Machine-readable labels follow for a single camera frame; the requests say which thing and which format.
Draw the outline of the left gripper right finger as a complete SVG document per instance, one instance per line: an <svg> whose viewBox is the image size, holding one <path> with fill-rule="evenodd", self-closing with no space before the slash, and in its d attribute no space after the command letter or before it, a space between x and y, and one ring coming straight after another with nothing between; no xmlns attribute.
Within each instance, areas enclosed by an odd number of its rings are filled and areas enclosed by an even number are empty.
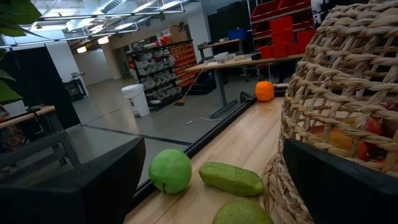
<svg viewBox="0 0 398 224"><path fill-rule="evenodd" d="M398 224L398 178L295 139L283 158L315 224Z"/></svg>

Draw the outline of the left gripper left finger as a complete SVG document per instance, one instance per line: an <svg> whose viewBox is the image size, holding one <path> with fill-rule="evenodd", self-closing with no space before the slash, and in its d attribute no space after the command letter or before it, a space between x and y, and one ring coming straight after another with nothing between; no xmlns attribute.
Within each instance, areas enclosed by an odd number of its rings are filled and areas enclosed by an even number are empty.
<svg viewBox="0 0 398 224"><path fill-rule="evenodd" d="M1 184L0 224L123 224L145 157L136 138L39 184Z"/></svg>

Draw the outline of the red yellow mango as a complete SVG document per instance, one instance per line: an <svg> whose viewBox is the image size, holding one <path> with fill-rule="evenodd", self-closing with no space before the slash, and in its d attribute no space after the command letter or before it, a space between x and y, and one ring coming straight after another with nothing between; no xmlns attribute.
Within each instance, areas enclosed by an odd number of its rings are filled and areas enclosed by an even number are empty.
<svg viewBox="0 0 398 224"><path fill-rule="evenodd" d="M316 137L322 137L324 126L314 126L310 128L310 132ZM329 143L337 148L349 151L353 147L353 139L349 136L344 135L341 131L336 128L331 129ZM359 141L358 148L356 150L358 159L367 162L369 160L369 153L367 145L364 141Z"/></svg>

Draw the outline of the red brown apple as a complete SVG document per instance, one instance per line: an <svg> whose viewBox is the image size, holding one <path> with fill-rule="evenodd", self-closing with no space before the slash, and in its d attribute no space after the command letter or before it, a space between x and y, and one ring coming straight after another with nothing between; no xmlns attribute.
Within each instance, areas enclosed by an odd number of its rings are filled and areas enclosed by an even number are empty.
<svg viewBox="0 0 398 224"><path fill-rule="evenodd" d="M382 126L379 124L379 122L376 119L374 119L372 117L368 118L368 121L366 122L365 130L367 132L374 133L379 136L382 136L382 134L383 134Z"/></svg>

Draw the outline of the green pear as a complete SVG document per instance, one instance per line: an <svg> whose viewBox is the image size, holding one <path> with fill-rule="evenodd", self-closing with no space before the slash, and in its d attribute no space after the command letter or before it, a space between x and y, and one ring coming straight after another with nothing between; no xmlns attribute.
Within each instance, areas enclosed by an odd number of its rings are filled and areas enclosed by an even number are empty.
<svg viewBox="0 0 398 224"><path fill-rule="evenodd" d="M258 203L236 200L225 203L216 213L212 224L274 224Z"/></svg>

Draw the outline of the green cucumber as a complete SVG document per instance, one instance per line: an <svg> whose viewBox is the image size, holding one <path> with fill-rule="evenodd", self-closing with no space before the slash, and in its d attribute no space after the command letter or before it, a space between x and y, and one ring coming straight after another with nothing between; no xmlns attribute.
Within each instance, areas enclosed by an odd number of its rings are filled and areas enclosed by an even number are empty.
<svg viewBox="0 0 398 224"><path fill-rule="evenodd" d="M264 191L262 179L253 171L220 162L206 162L199 169L202 181L227 193L248 197Z"/></svg>

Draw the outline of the orange fruit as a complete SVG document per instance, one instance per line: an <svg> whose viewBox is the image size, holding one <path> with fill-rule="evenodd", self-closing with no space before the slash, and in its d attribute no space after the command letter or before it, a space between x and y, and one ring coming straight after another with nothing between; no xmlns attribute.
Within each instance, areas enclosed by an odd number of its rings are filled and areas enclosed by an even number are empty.
<svg viewBox="0 0 398 224"><path fill-rule="evenodd" d="M256 83L255 94L257 101L270 101L274 98L274 85L271 82Z"/></svg>

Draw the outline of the woven straw basket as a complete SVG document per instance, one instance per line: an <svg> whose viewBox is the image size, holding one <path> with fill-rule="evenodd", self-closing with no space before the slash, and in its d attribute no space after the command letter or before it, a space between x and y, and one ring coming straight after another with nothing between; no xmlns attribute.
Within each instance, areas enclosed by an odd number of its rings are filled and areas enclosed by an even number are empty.
<svg viewBox="0 0 398 224"><path fill-rule="evenodd" d="M370 117L382 136L365 130ZM316 137L310 128L320 125ZM349 151L329 143L332 128L353 139ZM398 1L333 8L285 92L278 150L263 173L264 206L275 224L315 224L284 161L286 139L398 178ZM359 141L367 162L356 155Z"/></svg>

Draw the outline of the green apple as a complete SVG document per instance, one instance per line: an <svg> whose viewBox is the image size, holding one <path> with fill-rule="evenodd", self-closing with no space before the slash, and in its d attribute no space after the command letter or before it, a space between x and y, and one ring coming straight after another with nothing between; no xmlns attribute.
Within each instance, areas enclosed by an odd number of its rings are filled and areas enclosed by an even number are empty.
<svg viewBox="0 0 398 224"><path fill-rule="evenodd" d="M178 194L189 186L192 163L184 152L165 149L151 161L148 175L153 185L164 194Z"/></svg>

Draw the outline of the black equipment cart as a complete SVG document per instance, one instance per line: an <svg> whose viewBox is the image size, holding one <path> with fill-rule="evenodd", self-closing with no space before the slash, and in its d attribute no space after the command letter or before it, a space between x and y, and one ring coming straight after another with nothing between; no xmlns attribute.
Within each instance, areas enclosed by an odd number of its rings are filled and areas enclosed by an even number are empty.
<svg viewBox="0 0 398 224"><path fill-rule="evenodd" d="M63 85L65 90L68 92L71 101L74 102L87 97L88 95L81 79L85 73L73 72L70 75L72 77L71 80L69 82L64 82Z"/></svg>

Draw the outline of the broom orange head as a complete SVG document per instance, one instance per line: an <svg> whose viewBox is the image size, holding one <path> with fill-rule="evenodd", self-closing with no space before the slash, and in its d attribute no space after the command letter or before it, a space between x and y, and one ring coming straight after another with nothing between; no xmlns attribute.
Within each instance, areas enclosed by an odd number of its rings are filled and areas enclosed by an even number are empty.
<svg viewBox="0 0 398 224"><path fill-rule="evenodd" d="M184 106L185 105L185 101L184 99L186 98L186 96L188 95L189 91L192 89L193 85L196 83L196 81L198 80L198 78L200 77L200 75L203 73L203 70L201 70L199 72L199 74L196 76L196 78L194 79L194 81L192 82L192 84L189 86L188 90L185 92L184 96L179 99L178 101L175 102L175 106Z"/></svg>

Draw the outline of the shelf with grey bins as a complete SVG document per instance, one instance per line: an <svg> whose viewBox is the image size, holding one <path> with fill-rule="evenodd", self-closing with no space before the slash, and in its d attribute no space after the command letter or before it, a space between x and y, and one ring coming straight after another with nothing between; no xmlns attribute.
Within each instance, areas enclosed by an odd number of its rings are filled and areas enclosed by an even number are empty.
<svg viewBox="0 0 398 224"><path fill-rule="evenodd" d="M144 95L151 110L159 110L181 96L174 73L175 59L167 47L128 51L126 58L135 71L138 82L144 85Z"/></svg>

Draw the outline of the rack with orange bins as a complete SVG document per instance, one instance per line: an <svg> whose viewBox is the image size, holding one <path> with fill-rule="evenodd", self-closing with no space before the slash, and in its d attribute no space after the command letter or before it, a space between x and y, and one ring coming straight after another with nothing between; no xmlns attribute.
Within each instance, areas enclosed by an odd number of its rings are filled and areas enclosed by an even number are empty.
<svg viewBox="0 0 398 224"><path fill-rule="evenodd" d="M188 71L189 68L197 65L192 40L173 44L167 50L174 60L172 71L176 76L176 85L181 88L187 88L198 75L198 71Z"/></svg>

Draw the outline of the shelf with red bins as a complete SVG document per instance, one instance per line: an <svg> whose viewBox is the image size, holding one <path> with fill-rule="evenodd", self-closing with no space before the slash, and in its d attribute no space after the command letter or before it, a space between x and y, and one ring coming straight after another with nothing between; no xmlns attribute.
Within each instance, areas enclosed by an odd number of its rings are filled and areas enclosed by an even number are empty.
<svg viewBox="0 0 398 224"><path fill-rule="evenodd" d="M302 54L315 34L311 0L255 0L252 37L261 58Z"/></svg>

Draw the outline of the green leafy plant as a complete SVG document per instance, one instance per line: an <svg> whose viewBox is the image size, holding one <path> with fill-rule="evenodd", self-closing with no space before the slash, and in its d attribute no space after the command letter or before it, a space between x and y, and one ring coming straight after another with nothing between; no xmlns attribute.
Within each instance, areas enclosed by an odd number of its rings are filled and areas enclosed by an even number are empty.
<svg viewBox="0 0 398 224"><path fill-rule="evenodd" d="M42 14L30 0L0 0L0 37L22 37L32 34L22 25L29 25L37 21ZM16 82L0 67L0 105L22 99L10 86L9 82Z"/></svg>

